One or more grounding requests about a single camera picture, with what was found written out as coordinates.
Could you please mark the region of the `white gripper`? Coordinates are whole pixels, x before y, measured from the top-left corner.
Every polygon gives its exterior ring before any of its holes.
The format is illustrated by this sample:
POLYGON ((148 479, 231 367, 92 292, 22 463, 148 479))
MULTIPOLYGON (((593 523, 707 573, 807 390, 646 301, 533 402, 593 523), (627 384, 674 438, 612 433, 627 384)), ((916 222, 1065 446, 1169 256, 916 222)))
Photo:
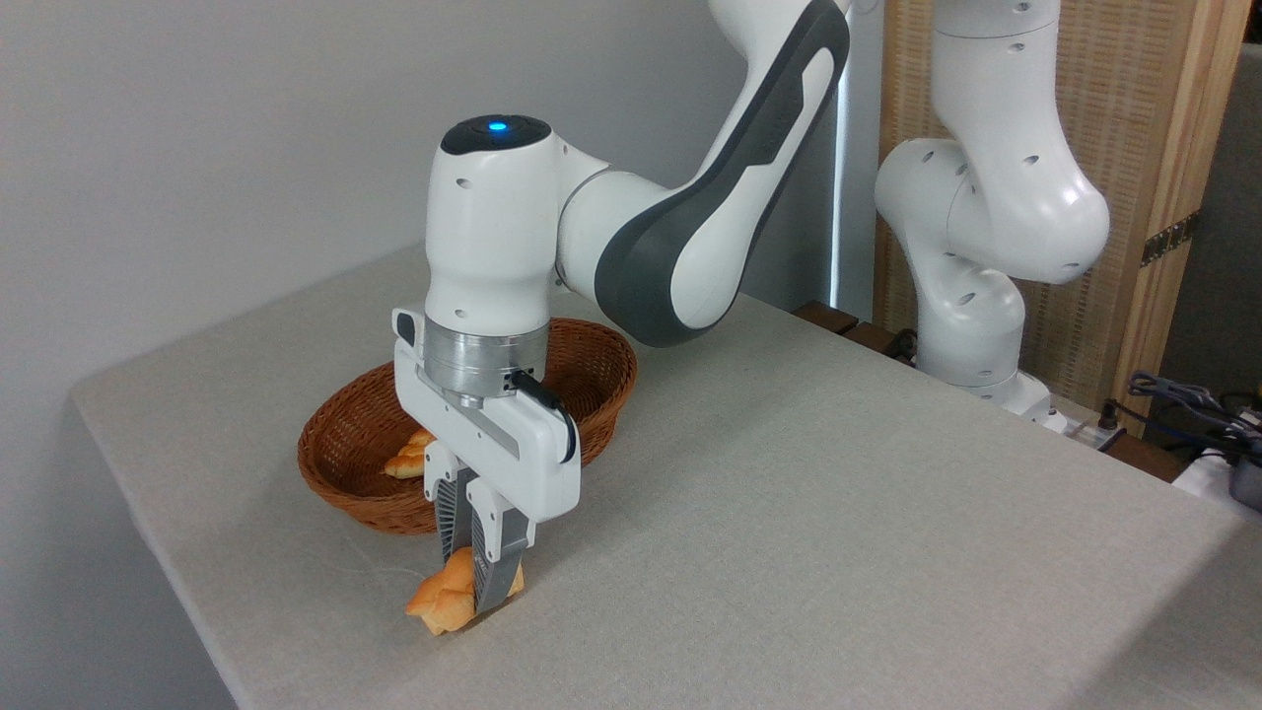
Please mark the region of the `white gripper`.
POLYGON ((472 540, 476 610, 486 614, 509 598, 533 545, 533 521, 558 518, 581 502, 582 457, 569 451, 568 424, 528 395, 461 405, 424 373, 420 315, 395 309, 391 318, 398 404, 442 441, 424 454, 424 493, 442 554, 447 562, 472 540))

